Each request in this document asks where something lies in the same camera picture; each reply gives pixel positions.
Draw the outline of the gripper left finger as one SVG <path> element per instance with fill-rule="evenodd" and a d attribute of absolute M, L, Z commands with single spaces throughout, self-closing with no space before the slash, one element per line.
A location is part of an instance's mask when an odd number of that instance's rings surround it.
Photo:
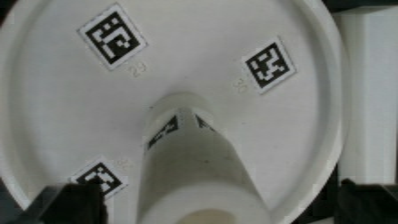
<path fill-rule="evenodd" d="M 46 186 L 21 214 L 21 224 L 108 224 L 99 182 Z"/>

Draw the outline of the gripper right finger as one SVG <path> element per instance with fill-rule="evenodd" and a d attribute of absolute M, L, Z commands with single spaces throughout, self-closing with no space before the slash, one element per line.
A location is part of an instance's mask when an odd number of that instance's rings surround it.
<path fill-rule="evenodd" d="M 398 184 L 341 181 L 336 224 L 398 224 Z"/>

